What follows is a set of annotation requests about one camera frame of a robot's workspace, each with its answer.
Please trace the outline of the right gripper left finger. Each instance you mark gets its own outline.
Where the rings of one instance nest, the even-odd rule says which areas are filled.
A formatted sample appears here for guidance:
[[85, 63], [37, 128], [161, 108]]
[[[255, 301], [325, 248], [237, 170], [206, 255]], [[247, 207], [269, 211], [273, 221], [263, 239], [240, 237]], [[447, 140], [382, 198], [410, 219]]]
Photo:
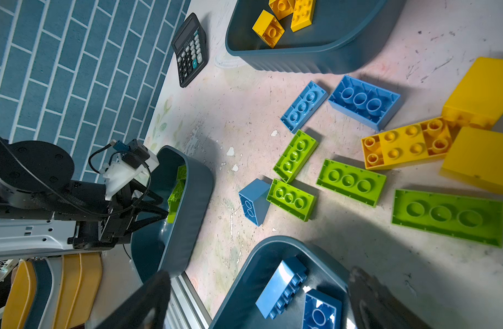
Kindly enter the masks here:
[[164, 328], [170, 302], [170, 276], [160, 270], [97, 328]]

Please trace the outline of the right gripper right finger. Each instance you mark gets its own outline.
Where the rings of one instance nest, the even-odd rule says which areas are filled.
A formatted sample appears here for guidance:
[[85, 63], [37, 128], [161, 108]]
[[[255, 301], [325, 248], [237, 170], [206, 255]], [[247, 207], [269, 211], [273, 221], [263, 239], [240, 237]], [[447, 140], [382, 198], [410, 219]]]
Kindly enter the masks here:
[[378, 279], [353, 267], [348, 295], [358, 328], [420, 329], [430, 326], [392, 295]]

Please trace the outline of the green lego plate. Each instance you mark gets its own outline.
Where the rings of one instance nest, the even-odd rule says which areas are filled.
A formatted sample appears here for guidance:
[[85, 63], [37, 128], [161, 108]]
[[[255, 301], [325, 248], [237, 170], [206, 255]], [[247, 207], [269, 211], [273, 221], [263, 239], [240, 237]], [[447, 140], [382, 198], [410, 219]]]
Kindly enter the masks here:
[[317, 185], [376, 208], [387, 177], [334, 160], [325, 159]]
[[266, 200], [303, 222], [310, 219], [316, 202], [314, 195], [278, 179], [273, 180]]
[[503, 246], [503, 202], [397, 189], [391, 223], [433, 234]]
[[181, 202], [181, 197], [183, 195], [185, 188], [185, 182], [183, 180], [177, 181], [177, 184], [175, 185], [173, 192], [171, 193], [170, 197], [168, 198], [168, 216], [166, 221], [169, 224], [172, 224], [175, 222], [175, 218], [177, 215], [177, 211], [179, 209], [179, 205]]
[[273, 167], [285, 183], [291, 183], [318, 146], [317, 140], [298, 130]]

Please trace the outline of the green lego brick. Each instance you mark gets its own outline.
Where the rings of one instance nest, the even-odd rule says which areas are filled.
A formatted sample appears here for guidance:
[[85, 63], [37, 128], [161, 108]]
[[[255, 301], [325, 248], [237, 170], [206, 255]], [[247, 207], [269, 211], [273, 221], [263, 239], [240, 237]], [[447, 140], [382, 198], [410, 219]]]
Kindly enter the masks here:
[[185, 181], [187, 179], [187, 165], [183, 164], [182, 166], [179, 166], [177, 168], [177, 180], [178, 181]]

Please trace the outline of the blue lego brick long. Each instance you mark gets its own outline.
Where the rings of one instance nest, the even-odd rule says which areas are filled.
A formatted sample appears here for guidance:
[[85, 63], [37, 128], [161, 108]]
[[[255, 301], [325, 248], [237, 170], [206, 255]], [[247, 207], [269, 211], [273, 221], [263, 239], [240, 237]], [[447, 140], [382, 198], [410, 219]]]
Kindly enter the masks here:
[[283, 260], [255, 302], [263, 318], [275, 319], [290, 304], [307, 278], [307, 268], [297, 257]]

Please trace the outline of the blue lego cube front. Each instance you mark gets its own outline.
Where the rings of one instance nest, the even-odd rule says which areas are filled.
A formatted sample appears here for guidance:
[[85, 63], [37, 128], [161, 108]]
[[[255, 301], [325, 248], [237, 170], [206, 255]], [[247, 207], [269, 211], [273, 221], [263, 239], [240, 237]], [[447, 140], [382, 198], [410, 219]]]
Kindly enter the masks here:
[[238, 193], [245, 217], [256, 226], [261, 226], [265, 221], [270, 205], [266, 200], [270, 186], [256, 178]]

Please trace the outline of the yellow lego plate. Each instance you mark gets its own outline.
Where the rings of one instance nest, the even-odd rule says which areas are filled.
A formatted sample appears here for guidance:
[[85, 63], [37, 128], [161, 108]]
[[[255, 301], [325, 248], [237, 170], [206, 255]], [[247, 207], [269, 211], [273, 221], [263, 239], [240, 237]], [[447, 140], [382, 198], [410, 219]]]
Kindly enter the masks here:
[[443, 117], [388, 130], [361, 140], [365, 168], [388, 170], [446, 157], [456, 130]]

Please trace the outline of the blue lego plate narrow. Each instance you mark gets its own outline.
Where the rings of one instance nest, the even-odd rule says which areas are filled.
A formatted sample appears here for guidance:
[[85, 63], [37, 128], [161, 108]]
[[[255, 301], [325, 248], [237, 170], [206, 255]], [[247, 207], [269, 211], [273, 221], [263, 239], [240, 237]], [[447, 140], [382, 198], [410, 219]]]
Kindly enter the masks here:
[[310, 81], [280, 120], [292, 134], [295, 134], [327, 99], [328, 93]]

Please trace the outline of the blue lego plate upside-down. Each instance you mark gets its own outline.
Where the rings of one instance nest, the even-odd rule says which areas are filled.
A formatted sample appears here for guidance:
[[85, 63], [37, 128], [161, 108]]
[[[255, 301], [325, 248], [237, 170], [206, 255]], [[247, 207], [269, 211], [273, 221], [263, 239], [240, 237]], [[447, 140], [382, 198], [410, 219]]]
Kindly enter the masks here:
[[379, 132], [398, 112], [402, 98], [398, 93], [344, 75], [328, 102], [335, 110]]

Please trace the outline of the yellow lego cube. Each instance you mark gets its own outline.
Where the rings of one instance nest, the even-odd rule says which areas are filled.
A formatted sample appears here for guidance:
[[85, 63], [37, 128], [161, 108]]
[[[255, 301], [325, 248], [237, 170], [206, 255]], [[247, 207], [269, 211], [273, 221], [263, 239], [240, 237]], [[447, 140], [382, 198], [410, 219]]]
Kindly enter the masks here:
[[260, 16], [254, 23], [252, 30], [270, 48], [274, 48], [285, 33], [284, 28], [276, 17], [266, 10], [261, 12]]
[[269, 7], [278, 20], [292, 15], [295, 9], [295, 0], [269, 0]]

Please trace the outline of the yellow lego slope brick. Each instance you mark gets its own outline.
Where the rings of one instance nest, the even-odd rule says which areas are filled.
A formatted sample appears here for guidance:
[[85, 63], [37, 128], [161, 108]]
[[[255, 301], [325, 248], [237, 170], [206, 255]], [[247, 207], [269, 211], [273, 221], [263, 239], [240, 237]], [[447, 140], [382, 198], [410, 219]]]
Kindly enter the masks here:
[[503, 59], [479, 57], [443, 105], [454, 127], [491, 130], [503, 115]]

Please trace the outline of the yellow small lego brick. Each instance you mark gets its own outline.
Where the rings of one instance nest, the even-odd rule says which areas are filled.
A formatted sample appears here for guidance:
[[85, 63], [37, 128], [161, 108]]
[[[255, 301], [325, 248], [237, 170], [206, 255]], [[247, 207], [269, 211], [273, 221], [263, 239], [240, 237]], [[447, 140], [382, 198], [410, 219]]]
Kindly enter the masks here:
[[292, 32], [297, 32], [313, 23], [315, 0], [296, 0], [291, 21]]

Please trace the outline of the left teal container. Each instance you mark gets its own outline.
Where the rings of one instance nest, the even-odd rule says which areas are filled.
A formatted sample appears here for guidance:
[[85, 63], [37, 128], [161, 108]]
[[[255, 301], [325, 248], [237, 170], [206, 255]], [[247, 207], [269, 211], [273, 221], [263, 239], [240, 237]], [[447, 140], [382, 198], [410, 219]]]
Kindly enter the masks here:
[[179, 150], [165, 146], [158, 160], [151, 190], [169, 217], [132, 234], [131, 256], [143, 282], [159, 270], [171, 278], [186, 270], [214, 188], [210, 169]]

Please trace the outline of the right teal container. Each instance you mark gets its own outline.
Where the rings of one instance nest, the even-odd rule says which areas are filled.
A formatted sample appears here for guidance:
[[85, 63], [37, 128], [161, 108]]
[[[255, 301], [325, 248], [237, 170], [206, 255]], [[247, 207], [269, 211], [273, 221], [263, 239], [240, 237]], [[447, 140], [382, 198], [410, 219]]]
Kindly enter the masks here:
[[316, 245], [269, 237], [252, 250], [210, 328], [355, 328], [348, 276]]

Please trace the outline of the black calculator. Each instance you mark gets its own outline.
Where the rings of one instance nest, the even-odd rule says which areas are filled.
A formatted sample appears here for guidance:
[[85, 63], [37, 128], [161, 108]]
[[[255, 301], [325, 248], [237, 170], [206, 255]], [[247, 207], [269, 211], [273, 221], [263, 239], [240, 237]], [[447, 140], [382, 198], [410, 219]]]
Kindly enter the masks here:
[[177, 58], [179, 85], [185, 88], [208, 62], [206, 33], [195, 13], [186, 18], [171, 45]]

